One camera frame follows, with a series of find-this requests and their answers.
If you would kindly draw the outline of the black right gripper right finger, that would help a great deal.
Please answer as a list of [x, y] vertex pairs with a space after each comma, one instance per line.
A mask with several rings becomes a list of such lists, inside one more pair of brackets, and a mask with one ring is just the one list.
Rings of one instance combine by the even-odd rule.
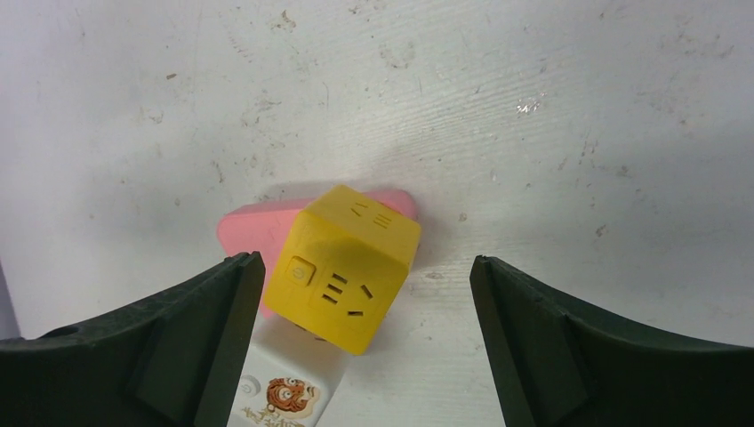
[[479, 255], [469, 276], [508, 426], [750, 426], [753, 350], [619, 316]]

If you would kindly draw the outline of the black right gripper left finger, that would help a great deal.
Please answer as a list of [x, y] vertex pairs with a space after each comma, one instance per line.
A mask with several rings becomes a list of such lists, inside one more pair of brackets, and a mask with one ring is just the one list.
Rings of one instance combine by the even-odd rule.
[[226, 425], [264, 278], [261, 255], [241, 253], [95, 318], [2, 340], [2, 425]]

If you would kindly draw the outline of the pink triangular socket base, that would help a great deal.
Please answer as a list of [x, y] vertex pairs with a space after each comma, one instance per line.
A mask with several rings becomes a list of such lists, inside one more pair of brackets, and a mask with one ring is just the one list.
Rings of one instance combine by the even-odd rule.
[[[365, 194], [416, 220], [417, 206], [406, 192], [390, 189]], [[220, 220], [217, 235], [226, 254], [257, 252], [261, 255], [266, 269], [263, 293], [277, 265], [295, 216], [314, 200], [301, 199], [245, 205]], [[264, 305], [262, 297], [260, 307], [263, 314], [267, 316], [274, 313]]]

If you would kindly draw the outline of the yellow cube socket plug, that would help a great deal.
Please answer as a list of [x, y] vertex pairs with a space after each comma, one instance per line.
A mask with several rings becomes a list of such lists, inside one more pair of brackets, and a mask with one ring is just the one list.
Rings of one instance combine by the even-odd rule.
[[298, 212], [262, 301], [282, 318], [363, 354], [405, 283], [421, 225], [338, 185]]

